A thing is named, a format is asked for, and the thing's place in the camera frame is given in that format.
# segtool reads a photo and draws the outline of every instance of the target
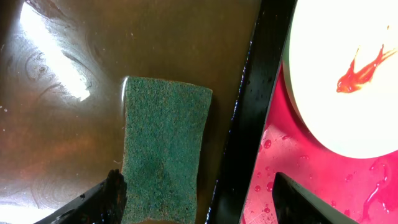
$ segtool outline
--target black edge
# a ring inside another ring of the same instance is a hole
[[[262,0],[207,223],[239,223],[297,0]]]

